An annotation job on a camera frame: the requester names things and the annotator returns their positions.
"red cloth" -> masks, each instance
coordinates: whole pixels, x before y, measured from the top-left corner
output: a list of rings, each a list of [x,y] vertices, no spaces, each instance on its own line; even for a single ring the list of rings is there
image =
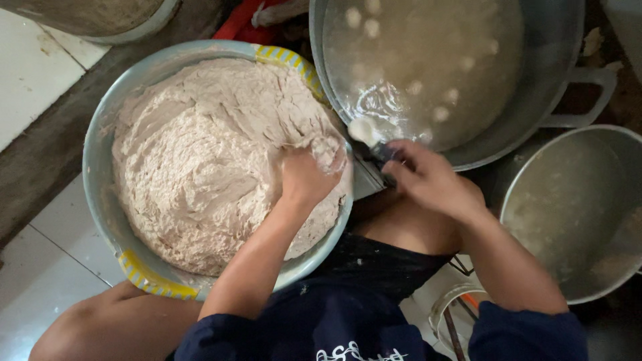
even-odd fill
[[[269,8],[277,4],[285,3],[287,0],[265,0],[263,8]],[[238,40],[251,42],[260,45],[270,45],[274,37],[281,29],[280,25],[268,28],[254,28],[252,17],[264,0],[244,0],[235,7],[230,17],[223,26],[214,34],[212,39]]]

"aluminum pot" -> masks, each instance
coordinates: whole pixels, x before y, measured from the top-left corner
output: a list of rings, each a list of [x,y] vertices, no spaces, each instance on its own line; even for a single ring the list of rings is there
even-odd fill
[[[344,123],[343,111],[327,77],[322,46],[324,17],[330,0],[310,2],[310,40],[319,79]],[[473,140],[444,152],[460,172],[489,164],[524,143],[545,125],[590,125],[608,104],[616,76],[605,69],[575,68],[582,45],[584,0],[520,0],[525,22],[524,64],[515,94],[503,113]],[[593,109],[582,116],[552,116],[568,83],[603,87]]]
[[[612,292],[642,266],[642,136],[593,125],[538,133],[493,165],[499,220],[569,304]]]

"boiling water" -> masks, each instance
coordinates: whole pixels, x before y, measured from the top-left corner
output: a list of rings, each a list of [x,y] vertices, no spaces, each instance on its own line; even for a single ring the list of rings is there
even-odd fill
[[[446,150],[490,126],[514,92],[523,22],[517,0],[330,0],[323,45],[352,119]]]

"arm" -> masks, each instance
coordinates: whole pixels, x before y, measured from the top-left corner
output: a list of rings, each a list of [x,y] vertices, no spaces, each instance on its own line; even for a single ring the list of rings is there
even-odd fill
[[[481,284],[497,305],[512,311],[568,311],[551,276],[479,202],[445,158],[411,141],[396,141],[389,146],[400,149],[415,171],[391,161],[384,172],[396,178],[399,191],[460,224],[464,248],[471,255]]]
[[[343,157],[340,154],[335,162],[343,163]],[[247,319],[259,315],[292,239],[314,207],[338,184],[341,174],[324,174],[309,150],[294,150],[285,158],[282,197],[216,280],[199,320],[217,313]]]

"large bowl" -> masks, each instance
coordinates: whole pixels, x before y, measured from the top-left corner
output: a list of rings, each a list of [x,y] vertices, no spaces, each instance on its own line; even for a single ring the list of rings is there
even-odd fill
[[[113,125],[128,97],[142,94],[146,87],[169,78],[186,66],[215,58],[243,58],[294,67],[315,96],[324,100],[317,72],[296,53],[273,46],[227,40],[199,40],[172,46],[140,61],[116,80],[98,105],[85,138],[85,194],[98,230],[114,251],[127,278],[152,294],[204,300],[216,278],[179,270],[163,261],[136,237],[114,191]],[[321,264],[345,229],[352,201],[350,193],[340,208],[336,225],[312,249],[284,263],[275,290],[307,276]]]

